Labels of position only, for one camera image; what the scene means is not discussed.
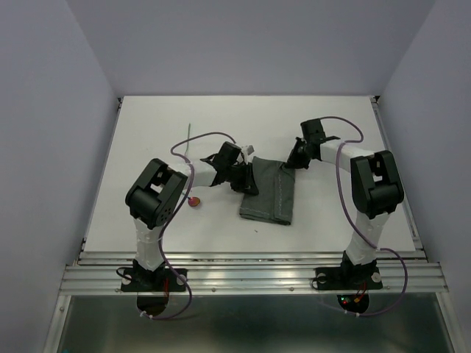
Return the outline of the aluminium front rail frame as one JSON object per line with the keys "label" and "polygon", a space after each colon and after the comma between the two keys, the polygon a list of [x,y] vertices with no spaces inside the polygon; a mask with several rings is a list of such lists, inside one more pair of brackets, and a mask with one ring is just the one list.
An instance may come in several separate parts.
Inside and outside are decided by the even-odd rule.
{"label": "aluminium front rail frame", "polygon": [[[131,252],[81,252],[66,267],[59,296],[49,327],[45,352],[57,352],[69,305],[75,296],[122,296],[115,270],[129,266]],[[449,288],[440,264],[428,262],[420,242],[415,250],[403,252],[408,269],[407,292],[432,293],[439,303],[454,352],[466,352],[466,343],[453,312]],[[195,296],[236,294],[312,294],[311,279],[316,267],[331,267],[341,260],[339,252],[239,252],[239,253],[171,253],[176,267],[187,268]]]}

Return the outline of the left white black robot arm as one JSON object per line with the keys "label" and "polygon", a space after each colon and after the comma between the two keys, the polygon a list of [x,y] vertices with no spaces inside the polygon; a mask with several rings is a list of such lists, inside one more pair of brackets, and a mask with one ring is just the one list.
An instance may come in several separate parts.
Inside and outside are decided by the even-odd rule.
{"label": "left white black robot arm", "polygon": [[236,193],[258,195],[252,163],[253,146],[229,141],[208,157],[169,165],[155,158],[136,179],[125,197],[136,232],[137,249],[130,268],[117,270],[123,285],[154,290],[166,278],[163,232],[194,187],[211,188],[228,183]]}

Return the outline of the iridescent rainbow spoon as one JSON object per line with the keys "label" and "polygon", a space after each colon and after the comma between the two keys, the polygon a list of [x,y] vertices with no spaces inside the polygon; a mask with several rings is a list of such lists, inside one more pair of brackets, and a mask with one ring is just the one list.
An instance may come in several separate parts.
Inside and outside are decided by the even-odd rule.
{"label": "iridescent rainbow spoon", "polygon": [[201,204],[200,198],[198,198],[198,197],[196,197],[196,196],[190,196],[190,197],[188,197],[187,202],[188,202],[188,205],[189,205],[190,207],[198,207],[198,206],[200,206],[200,204]]}

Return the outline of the dark grey cloth napkin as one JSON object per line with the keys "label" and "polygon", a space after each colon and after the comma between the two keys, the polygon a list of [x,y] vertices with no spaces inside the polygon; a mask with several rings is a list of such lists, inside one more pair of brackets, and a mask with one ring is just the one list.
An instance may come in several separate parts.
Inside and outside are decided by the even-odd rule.
{"label": "dark grey cloth napkin", "polygon": [[243,197],[239,215],[252,221],[291,225],[296,170],[284,162],[259,157],[252,159],[252,169],[259,194]]}

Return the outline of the silver metal fork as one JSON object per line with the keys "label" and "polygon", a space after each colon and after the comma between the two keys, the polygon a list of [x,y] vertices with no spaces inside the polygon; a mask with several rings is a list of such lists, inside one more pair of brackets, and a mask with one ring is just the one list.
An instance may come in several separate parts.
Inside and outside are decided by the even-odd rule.
{"label": "silver metal fork", "polygon": [[190,138],[191,138],[191,123],[188,124],[188,128],[187,128],[187,141],[185,145],[185,154],[184,154],[185,157],[188,157]]}

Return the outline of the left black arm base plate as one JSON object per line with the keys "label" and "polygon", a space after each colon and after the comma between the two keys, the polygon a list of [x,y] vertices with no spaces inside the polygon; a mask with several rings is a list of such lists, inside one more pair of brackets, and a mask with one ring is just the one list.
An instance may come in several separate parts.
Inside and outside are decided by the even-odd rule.
{"label": "left black arm base plate", "polygon": [[184,293],[183,281],[168,268],[159,268],[155,273],[138,272],[134,268],[120,267],[116,274],[121,279],[120,291],[124,293]]}

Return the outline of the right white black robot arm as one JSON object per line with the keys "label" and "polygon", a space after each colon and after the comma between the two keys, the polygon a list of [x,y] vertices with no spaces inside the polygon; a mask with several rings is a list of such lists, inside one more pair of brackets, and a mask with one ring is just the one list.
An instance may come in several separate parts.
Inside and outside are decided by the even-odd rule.
{"label": "right white black robot arm", "polygon": [[313,160],[331,163],[337,172],[350,175],[351,197],[356,217],[344,215],[353,228],[349,245],[335,268],[318,268],[314,282],[319,287],[340,284],[355,287],[368,281],[380,282],[377,271],[377,252],[383,228],[405,192],[394,155],[389,150],[367,151],[357,147],[364,141],[364,133],[353,122],[347,121],[358,139],[342,140],[326,134],[324,118],[314,118],[300,124],[302,135],[296,139],[287,160],[291,169],[307,169]]}

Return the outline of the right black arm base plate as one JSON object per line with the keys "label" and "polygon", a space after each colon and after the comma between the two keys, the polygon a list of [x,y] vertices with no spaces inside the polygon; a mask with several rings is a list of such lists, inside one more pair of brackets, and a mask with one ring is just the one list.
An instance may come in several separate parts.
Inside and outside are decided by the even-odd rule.
{"label": "right black arm base plate", "polygon": [[378,270],[346,270],[341,267],[319,267],[315,269],[315,277],[311,287],[320,291],[349,291],[364,289],[380,290],[381,281],[375,282],[372,275]]}

